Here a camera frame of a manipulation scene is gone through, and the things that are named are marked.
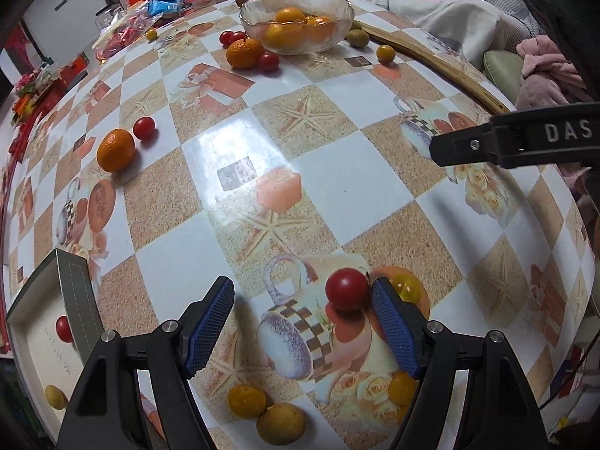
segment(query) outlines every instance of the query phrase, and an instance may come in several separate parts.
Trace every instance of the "screw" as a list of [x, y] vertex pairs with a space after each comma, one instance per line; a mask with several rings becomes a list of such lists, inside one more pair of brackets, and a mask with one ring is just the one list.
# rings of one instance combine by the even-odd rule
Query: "screw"
[[444, 326], [439, 321], [431, 320], [427, 322], [427, 329], [431, 333], [440, 333], [444, 329]]
[[102, 335], [100, 336], [100, 339], [103, 342], [109, 342], [113, 338], [115, 338], [115, 336], [116, 336], [116, 332], [114, 330], [106, 330], [106, 332], [102, 333]]
[[490, 338], [494, 343], [502, 343], [504, 341], [504, 333], [499, 332], [498, 330], [492, 330], [490, 332]]
[[161, 327], [163, 328], [163, 332], [170, 333], [178, 329], [179, 323], [175, 320], [167, 320], [161, 325]]

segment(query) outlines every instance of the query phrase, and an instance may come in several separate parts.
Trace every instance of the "glass bowl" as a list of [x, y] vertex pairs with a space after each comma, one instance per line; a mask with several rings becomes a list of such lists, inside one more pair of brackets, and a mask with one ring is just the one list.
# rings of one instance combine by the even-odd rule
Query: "glass bowl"
[[[331, 20], [318, 24], [277, 23], [277, 11], [289, 7], [299, 8], [307, 16]], [[348, 0], [248, 0], [239, 17], [246, 34], [258, 40], [265, 49], [295, 56], [323, 52], [342, 41], [352, 26], [354, 9]]]

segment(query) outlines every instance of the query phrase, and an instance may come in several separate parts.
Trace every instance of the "pink plush fabric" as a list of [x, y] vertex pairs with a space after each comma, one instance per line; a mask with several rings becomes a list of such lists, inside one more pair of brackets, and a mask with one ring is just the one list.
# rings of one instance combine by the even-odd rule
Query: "pink plush fabric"
[[592, 100], [575, 66], [547, 35], [524, 40], [517, 45], [517, 53], [524, 60], [517, 109]]

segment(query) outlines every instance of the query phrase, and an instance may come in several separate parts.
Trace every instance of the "white door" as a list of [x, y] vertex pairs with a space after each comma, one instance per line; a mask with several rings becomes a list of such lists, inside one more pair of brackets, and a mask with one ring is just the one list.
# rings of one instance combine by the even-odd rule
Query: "white door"
[[95, 18], [104, 6], [105, 0], [34, 0], [23, 18], [42, 52], [65, 66], [100, 35]]

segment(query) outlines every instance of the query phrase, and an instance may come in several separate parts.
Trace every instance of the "cardboard box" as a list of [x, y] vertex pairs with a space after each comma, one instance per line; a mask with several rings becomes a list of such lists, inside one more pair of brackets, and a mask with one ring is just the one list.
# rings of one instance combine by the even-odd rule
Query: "cardboard box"
[[[56, 335], [56, 320], [66, 315], [73, 344]], [[38, 418], [56, 443], [64, 410], [46, 402], [53, 384], [67, 399], [83, 365], [104, 332], [83, 257], [54, 249], [29, 277], [7, 313], [7, 327], [17, 371]]]

